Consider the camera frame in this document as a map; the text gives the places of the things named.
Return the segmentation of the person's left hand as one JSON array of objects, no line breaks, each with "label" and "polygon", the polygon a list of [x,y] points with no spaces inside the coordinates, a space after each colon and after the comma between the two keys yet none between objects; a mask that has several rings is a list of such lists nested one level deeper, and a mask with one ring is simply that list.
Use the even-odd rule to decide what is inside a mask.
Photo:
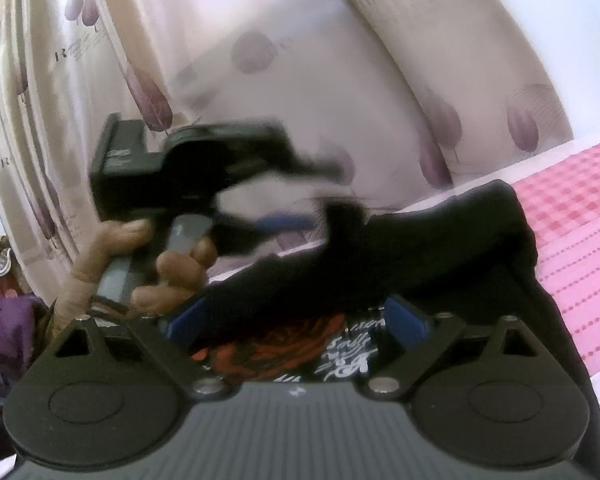
[{"label": "person's left hand", "polygon": [[[91,244],[73,263],[70,274],[54,305],[47,336],[54,338],[90,306],[92,295],[113,258],[129,255],[147,244],[154,227],[147,220],[106,221],[96,231]],[[204,289],[208,270],[218,253],[209,237],[204,237],[185,254],[163,252],[156,262],[160,285],[140,286],[133,290],[132,307],[142,313],[163,315]]]}]

